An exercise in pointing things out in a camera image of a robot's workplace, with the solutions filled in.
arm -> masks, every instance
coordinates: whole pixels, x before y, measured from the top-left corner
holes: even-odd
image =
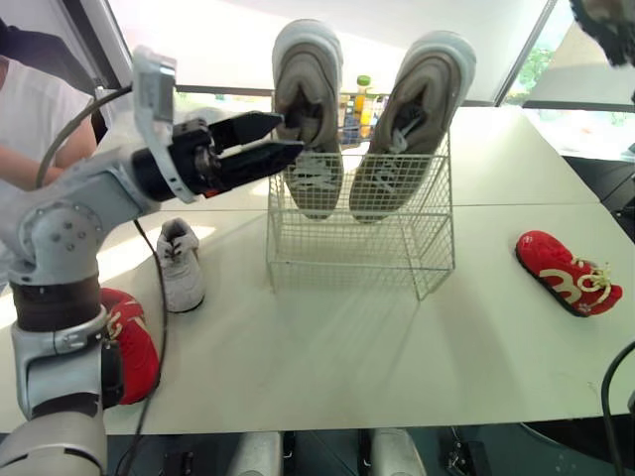
[[[19,152],[0,146],[0,179],[7,181],[22,190],[33,190],[36,185],[38,164]],[[58,167],[50,167],[45,176],[45,184],[48,185],[57,179],[63,170]]]
[[[64,169],[90,157],[97,145],[90,119],[86,118],[56,154],[56,162],[45,176],[45,185],[57,179]],[[22,154],[0,146],[0,179],[23,190],[33,190],[40,164]]]

wire shoe rack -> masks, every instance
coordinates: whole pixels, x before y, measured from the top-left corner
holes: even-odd
[[[307,164],[335,179],[298,185]],[[269,178],[274,290],[411,287],[423,300],[454,269],[450,182],[449,135],[431,155],[303,153]]]

yellow bottle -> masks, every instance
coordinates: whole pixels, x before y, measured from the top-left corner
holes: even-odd
[[[372,111],[364,114],[364,106],[366,105],[366,91],[370,86],[370,76],[364,74],[357,76],[357,94],[355,95],[354,118],[355,123],[359,125],[359,139],[368,137],[370,133],[370,119]]]

sneaker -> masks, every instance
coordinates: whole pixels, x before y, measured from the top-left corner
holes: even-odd
[[[381,220],[419,189],[431,160],[394,155],[437,150],[472,84],[475,66],[474,50],[453,32],[432,32],[408,49],[368,155],[355,173],[349,200],[355,219]]]
[[[101,303],[108,311],[110,340],[119,342],[121,349],[124,395],[119,404],[135,404],[150,393],[159,372],[159,358],[143,307],[132,296],[109,288],[101,289]]]
[[[612,65],[635,66],[635,0],[571,0],[571,9]]]
[[[516,244],[520,264],[571,314],[579,317],[611,309],[622,297],[608,270],[575,257],[544,231],[529,231]]]
[[[198,238],[182,219],[176,218],[163,224],[157,253],[163,270],[169,312],[193,310],[205,297],[197,249]]]
[[[285,115],[278,137],[303,141],[308,153],[284,171],[285,182],[305,216],[325,219],[337,205],[344,173],[337,137],[339,40],[317,20],[297,20],[278,35],[272,63],[274,109]]]

black cable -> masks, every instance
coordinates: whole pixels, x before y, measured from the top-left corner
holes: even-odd
[[[606,438],[608,439],[608,449],[613,460],[613,466],[615,467],[616,476],[625,476],[624,463],[622,463],[622,456],[619,452],[617,445],[617,437],[615,436],[615,428],[613,427],[613,417],[611,415],[610,404],[608,400],[608,391],[611,386],[611,381],[615,375],[615,371],[620,366],[622,361],[635,351],[635,341],[628,344],[617,356],[613,359],[611,364],[606,369],[604,379],[602,380],[602,388],[600,391],[600,397],[602,402],[602,417],[604,418],[604,427],[606,428]]]
[[[72,120],[66,124],[63,129],[60,131],[56,139],[53,141],[49,149],[44,155],[44,158],[40,162],[40,167],[38,168],[38,174],[36,175],[36,188],[42,187],[44,184],[44,177],[47,174],[47,170],[51,166],[54,157],[62,143],[66,140],[66,138],[72,134],[72,132],[79,127],[81,121],[83,121],[86,117],[91,115],[93,112],[98,110],[104,104],[107,104],[110,101],[117,99],[125,94],[128,94],[132,91],[132,84],[126,87],[122,87],[121,89],[117,89],[116,91],[108,94],[107,96],[102,97],[101,99],[97,99],[94,102],[88,104],[79,114],[77,114]]]
[[[132,445],[128,445],[128,447],[126,448],[126,450],[123,452],[123,454],[119,457],[119,461],[117,461],[117,465],[115,466],[115,470],[112,472],[113,476],[116,476],[117,473],[119,472],[119,468],[121,468],[121,463],[123,463],[123,460],[126,458],[126,456],[130,453],[130,450],[132,449]]]
[[[123,467],[123,472],[120,474],[114,473],[115,476],[128,476],[128,474],[130,474],[132,463],[134,462],[135,457],[137,456],[137,453],[139,451],[139,443],[141,439],[143,438],[141,431],[143,430],[143,425],[144,425],[144,422],[146,421],[148,408],[150,407],[152,398],[154,397],[155,392],[157,391],[157,387],[159,387],[159,382],[161,380],[161,373],[163,371],[163,364],[166,359],[166,348],[168,346],[168,300],[166,296],[166,284],[163,278],[163,270],[161,269],[161,263],[159,262],[159,255],[157,254],[154,247],[150,243],[150,240],[148,239],[148,236],[146,235],[146,232],[144,231],[144,229],[141,227],[141,224],[139,223],[139,221],[134,220],[133,222],[135,224],[135,227],[137,228],[137,231],[139,232],[141,237],[144,239],[144,241],[148,245],[148,248],[150,248],[150,250],[152,251],[152,257],[155,261],[155,266],[157,268],[157,275],[159,277],[159,287],[161,288],[163,328],[162,328],[161,350],[159,351],[159,370],[157,372],[157,375],[155,376],[155,382],[152,385],[152,390],[146,397],[145,402],[143,403],[143,408],[141,409],[141,414],[139,415],[139,421],[137,422],[137,428],[135,429],[135,434],[132,438],[132,442],[130,443],[130,447],[126,451],[127,457],[125,458],[126,464]]]

